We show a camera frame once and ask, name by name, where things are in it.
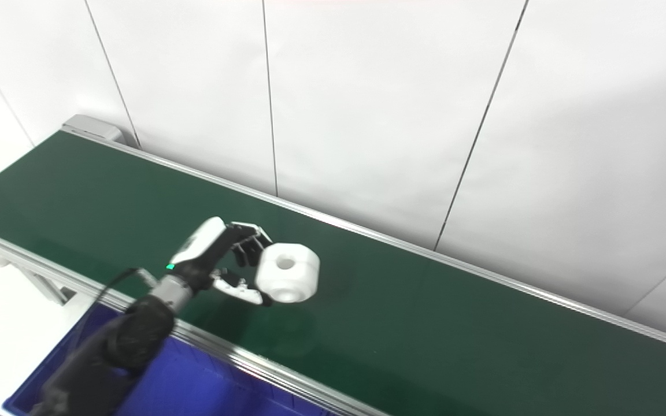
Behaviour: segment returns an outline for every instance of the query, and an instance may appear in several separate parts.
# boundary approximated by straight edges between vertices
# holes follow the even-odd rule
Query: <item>black cable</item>
[[[92,302],[91,305],[89,305],[89,308],[87,311],[85,311],[84,316],[82,316],[81,321],[79,321],[78,324],[76,324],[76,329],[74,329],[74,333],[71,337],[71,345],[68,348],[68,354],[66,354],[66,357],[70,356],[71,353],[76,349],[77,345],[79,344],[79,340],[82,337],[82,332],[84,332],[84,326],[87,324],[87,321],[89,321],[89,316],[92,314],[94,310],[94,306],[101,300],[101,298],[106,295],[106,291],[113,288],[114,285],[118,284],[119,282],[124,281],[127,279],[129,276],[134,276],[135,272],[138,271],[138,267],[130,267],[129,269],[125,269],[122,271],[118,276],[114,276],[111,281],[109,281],[103,288],[102,290],[99,291],[98,295],[96,298],[94,298],[94,301]]]

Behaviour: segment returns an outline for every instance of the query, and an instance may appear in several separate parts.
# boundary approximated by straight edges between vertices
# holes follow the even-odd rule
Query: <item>blue plastic container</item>
[[[83,337],[118,316],[96,305]],[[40,388],[63,363],[73,329],[3,404],[27,416],[39,402]],[[302,398],[273,387],[205,352],[169,338],[116,416],[334,416]]]

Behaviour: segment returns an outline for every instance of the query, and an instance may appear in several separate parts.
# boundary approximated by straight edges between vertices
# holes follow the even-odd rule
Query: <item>white cylindrical object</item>
[[[320,258],[301,244],[275,243],[264,249],[256,286],[281,303],[309,299],[317,291]]]

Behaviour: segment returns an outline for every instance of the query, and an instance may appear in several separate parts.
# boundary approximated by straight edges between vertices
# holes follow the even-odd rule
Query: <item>robotic arm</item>
[[[136,300],[85,340],[45,382],[42,402],[32,416],[113,414],[174,329],[175,318],[200,290],[211,287],[250,303],[272,300],[226,269],[216,269],[227,252],[239,266],[257,266],[269,236],[254,224],[205,221],[166,266],[167,274],[148,295]]]

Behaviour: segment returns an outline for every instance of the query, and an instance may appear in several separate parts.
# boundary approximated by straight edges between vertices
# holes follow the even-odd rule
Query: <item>hole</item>
[[[294,259],[289,257],[279,257],[277,258],[277,266],[283,270],[291,269],[294,266]]]

